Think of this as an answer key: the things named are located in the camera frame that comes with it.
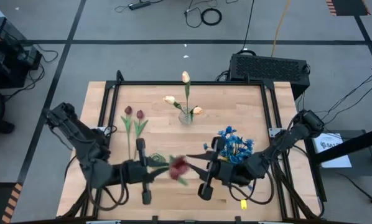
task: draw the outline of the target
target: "black metal frame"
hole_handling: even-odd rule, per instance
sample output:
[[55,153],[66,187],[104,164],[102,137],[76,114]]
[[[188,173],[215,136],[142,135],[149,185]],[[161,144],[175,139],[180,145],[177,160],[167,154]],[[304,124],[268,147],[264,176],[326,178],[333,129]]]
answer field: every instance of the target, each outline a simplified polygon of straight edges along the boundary
[[343,142],[342,144],[334,146],[320,153],[316,153],[314,151],[314,146],[311,140],[305,140],[305,145],[309,154],[310,168],[314,177],[316,189],[318,191],[320,199],[323,202],[326,202],[327,198],[325,196],[319,165],[322,162],[330,161],[332,159],[351,154],[352,152],[364,150],[366,148],[370,149],[370,153],[372,155],[372,131],[366,133],[363,130],[363,132],[364,134],[362,134],[361,136],[351,138]]
[[[100,110],[100,116],[98,120],[98,126],[102,126],[104,123],[104,118],[105,118],[105,113],[107,109],[107,104],[108,104],[108,96],[109,92],[112,88],[114,88],[114,93],[113,93],[113,98],[111,101],[111,109],[110,109],[110,114],[109,114],[109,121],[108,121],[108,126],[113,125],[114,121],[114,116],[115,116],[115,111],[116,111],[116,103],[118,99],[118,93],[119,93],[119,87],[120,85],[184,85],[183,82],[178,82],[178,81],[124,81],[124,78],[121,74],[120,71],[117,71],[117,80],[115,81],[106,81],[105,85],[105,92],[103,94],[103,101],[101,105],[101,110]],[[269,140],[271,140],[271,137],[269,135],[269,128],[272,128],[272,123],[271,123],[271,117],[270,117],[270,112],[269,112],[269,105],[267,102],[267,96],[266,96],[266,91],[265,91],[265,86],[263,82],[257,82],[257,81],[250,81],[250,82],[193,82],[193,85],[215,85],[215,86],[225,86],[225,85],[233,85],[233,86],[245,86],[245,85],[250,85],[250,86],[259,86],[261,90],[261,96],[262,96],[262,101],[263,101],[263,109],[264,109],[264,114],[265,114],[265,120],[266,120],[266,126],[267,126],[267,135]],[[280,119],[280,113],[279,113],[279,108],[277,105],[277,99],[276,99],[276,92],[274,90],[271,91],[271,101],[272,101],[272,106],[273,106],[273,112],[276,120],[276,126],[278,128],[281,128],[281,119]],[[284,171],[286,173],[286,177],[288,181],[293,184],[292,181],[292,175],[291,175],[291,168],[289,165],[289,160],[285,154],[283,156],[283,163],[284,163]],[[282,184],[279,181],[275,181],[276,188],[277,188],[277,194],[279,197],[279,206],[280,206],[280,211],[281,211],[281,217],[283,220],[289,218],[287,216],[287,209],[286,209],[286,201],[284,198],[284,192],[282,188]],[[96,191],[96,196],[95,200],[97,203],[100,203],[101,200],[101,190]],[[293,198],[290,198],[291,200],[291,205],[292,205],[292,213],[294,215],[294,218],[299,219],[299,211],[297,208],[296,203],[294,202]],[[88,204],[89,201],[85,200],[85,202],[82,205],[81,209],[81,217],[86,216],[87,210],[88,210]],[[93,213],[92,217],[98,218],[98,208],[95,206],[93,207]],[[146,222],[146,223],[157,223],[158,218],[155,219],[155,217],[152,218],[152,221],[147,221],[146,220],[138,220],[138,221],[126,221],[129,223],[133,222]],[[235,217],[235,222],[236,223],[247,223],[247,222],[242,222],[240,217]]]

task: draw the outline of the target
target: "flower stem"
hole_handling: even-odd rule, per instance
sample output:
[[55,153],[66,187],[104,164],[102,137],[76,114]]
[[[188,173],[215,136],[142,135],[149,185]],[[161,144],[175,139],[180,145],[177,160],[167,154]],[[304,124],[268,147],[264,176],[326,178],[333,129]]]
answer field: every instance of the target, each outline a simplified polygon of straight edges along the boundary
[[126,135],[128,137],[128,157],[129,159],[131,159],[131,145],[129,143],[129,132],[127,132]]

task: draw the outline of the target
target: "metal bracket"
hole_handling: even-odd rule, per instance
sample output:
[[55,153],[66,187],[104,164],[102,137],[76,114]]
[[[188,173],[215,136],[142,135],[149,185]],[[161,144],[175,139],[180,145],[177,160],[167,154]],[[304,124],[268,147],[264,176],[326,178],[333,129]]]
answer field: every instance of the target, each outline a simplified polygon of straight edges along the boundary
[[284,128],[269,128],[269,137],[274,138],[282,130],[285,130],[285,129]]

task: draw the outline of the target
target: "wooden table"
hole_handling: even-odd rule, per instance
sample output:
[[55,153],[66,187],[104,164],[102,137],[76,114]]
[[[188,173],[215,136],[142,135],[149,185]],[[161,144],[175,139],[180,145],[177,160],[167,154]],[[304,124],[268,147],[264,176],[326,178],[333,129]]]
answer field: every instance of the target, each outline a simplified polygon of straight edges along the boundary
[[[281,115],[282,125],[286,126],[296,114],[295,103],[289,83],[275,83],[276,97]],[[81,114],[81,121],[89,127],[96,127],[103,98],[105,82],[90,82]],[[244,138],[254,139],[254,152],[262,151],[268,147],[266,122],[263,102],[258,86],[191,86],[189,104],[198,105],[204,113],[195,117],[191,126],[183,126],[178,120],[179,110],[162,101],[165,95],[173,95],[180,103],[184,103],[184,87],[175,85],[125,85],[120,87],[114,125],[118,127],[111,137],[110,151],[111,164],[118,164],[128,159],[127,138],[124,124],[120,116],[128,105],[136,111],[143,110],[149,120],[141,138],[146,142],[146,155],[154,152],[162,154],[167,159],[169,155],[200,154],[203,153],[203,143],[210,142],[219,130],[232,125],[238,130],[237,134]],[[113,91],[109,95],[111,102]],[[272,124],[274,115],[270,93],[267,91],[269,109],[271,110]],[[109,107],[106,110],[105,122],[109,116]],[[132,128],[131,149],[135,148],[135,133]],[[304,148],[302,142],[297,144]],[[289,155],[291,171],[296,191],[310,209],[320,213],[319,203],[315,193],[314,182],[310,172],[307,158],[296,150]],[[205,168],[206,162],[197,159],[188,161],[196,166]],[[188,172],[184,175],[189,185],[184,187],[174,180],[170,180],[167,173],[156,178],[150,185],[152,202],[143,205],[141,184],[129,185],[129,202],[110,212],[99,211],[99,219],[117,220],[151,220],[158,215],[159,220],[234,220],[241,216],[244,221],[280,221],[279,199],[277,192],[273,201],[268,205],[257,205],[248,202],[248,209],[242,210],[239,202],[233,200],[228,189],[219,181],[212,183],[214,193],[210,201],[204,201],[197,196],[198,186],[202,183],[198,175]],[[64,214],[76,201],[85,188],[85,179],[75,161],[69,168],[64,183],[60,205],[57,215]],[[119,197],[120,186],[111,186],[115,198]],[[291,205],[287,190],[284,188],[288,216],[292,216]],[[259,179],[253,198],[265,201],[270,194],[269,179]],[[112,205],[106,193],[102,194],[101,205]],[[92,213],[89,206],[88,215]]]

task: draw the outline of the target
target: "red tulip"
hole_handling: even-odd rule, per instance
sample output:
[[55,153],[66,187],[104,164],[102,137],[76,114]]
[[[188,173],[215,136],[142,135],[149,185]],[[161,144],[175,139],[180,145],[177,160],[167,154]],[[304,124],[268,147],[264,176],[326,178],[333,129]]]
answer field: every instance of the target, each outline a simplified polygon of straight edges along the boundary
[[185,156],[178,156],[174,159],[173,163],[169,166],[169,176],[171,179],[177,180],[181,175],[188,171],[188,163]]
[[137,111],[137,113],[136,113],[136,117],[137,117],[138,119],[143,119],[143,117],[144,117],[143,111],[142,111],[142,110]]
[[130,106],[127,106],[127,107],[125,108],[124,112],[125,112],[126,114],[128,114],[128,115],[131,115],[131,113],[132,113],[132,108],[131,108]]

